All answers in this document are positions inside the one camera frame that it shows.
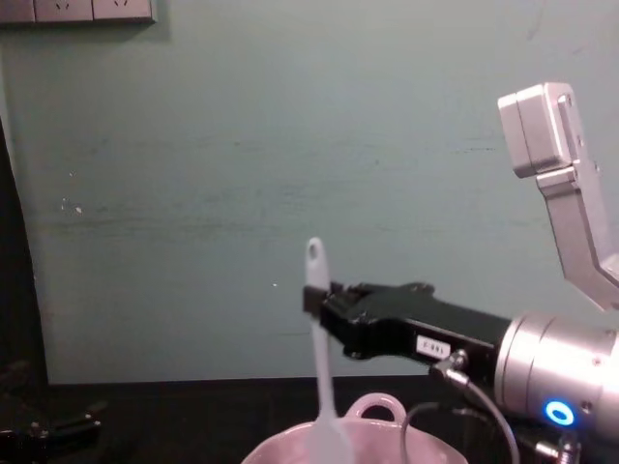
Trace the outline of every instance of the green painted wall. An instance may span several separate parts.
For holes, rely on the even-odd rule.
[[[311,375],[312,235],[340,280],[603,321],[561,277],[496,99],[571,82],[590,153],[619,177],[619,1],[161,10],[147,28],[1,35],[53,382]]]

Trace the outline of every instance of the pink bowl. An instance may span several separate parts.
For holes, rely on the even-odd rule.
[[[373,406],[387,408],[395,421],[363,419]],[[385,393],[371,393],[359,398],[343,423],[355,451],[356,464],[401,464],[400,425],[406,412],[400,402]],[[307,464],[306,435],[312,422],[302,423],[275,435],[258,446],[242,464]],[[467,464],[455,449],[432,435],[408,427],[406,445],[410,464]]]

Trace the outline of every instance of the electrical socket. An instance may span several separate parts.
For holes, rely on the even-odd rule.
[[[157,0],[93,0],[95,20],[124,19],[134,22],[155,22]]]
[[[35,22],[34,0],[0,0],[0,24]]]
[[[37,22],[92,21],[91,0],[35,0]]]

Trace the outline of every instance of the bowl handle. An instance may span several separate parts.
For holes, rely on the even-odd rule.
[[[361,418],[369,408],[374,406],[383,407],[394,415],[394,421],[403,423],[406,419],[406,411],[397,398],[386,393],[370,393],[362,396],[350,407],[346,413],[347,418]]]

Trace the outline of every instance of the metal bracket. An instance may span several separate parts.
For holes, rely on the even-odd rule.
[[[539,84],[498,106],[514,172],[536,176],[544,196],[565,279],[602,309],[619,309],[619,254],[572,87]]]

